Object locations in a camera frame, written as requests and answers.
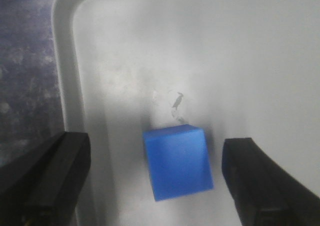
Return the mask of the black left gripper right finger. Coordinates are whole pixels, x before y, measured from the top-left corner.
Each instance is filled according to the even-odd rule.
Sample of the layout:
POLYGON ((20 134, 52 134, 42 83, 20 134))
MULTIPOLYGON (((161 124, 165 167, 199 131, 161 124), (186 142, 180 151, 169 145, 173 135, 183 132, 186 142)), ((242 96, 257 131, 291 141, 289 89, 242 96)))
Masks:
POLYGON ((224 141, 221 170, 243 226, 318 226, 320 198, 252 138, 224 141))

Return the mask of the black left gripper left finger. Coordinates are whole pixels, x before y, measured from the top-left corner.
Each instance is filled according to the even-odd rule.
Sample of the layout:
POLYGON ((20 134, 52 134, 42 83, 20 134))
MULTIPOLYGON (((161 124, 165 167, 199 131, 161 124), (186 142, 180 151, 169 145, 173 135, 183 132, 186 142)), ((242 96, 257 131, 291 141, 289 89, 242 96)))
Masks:
POLYGON ((87 133, 61 132, 0 167, 2 226, 68 226, 91 166, 87 133))

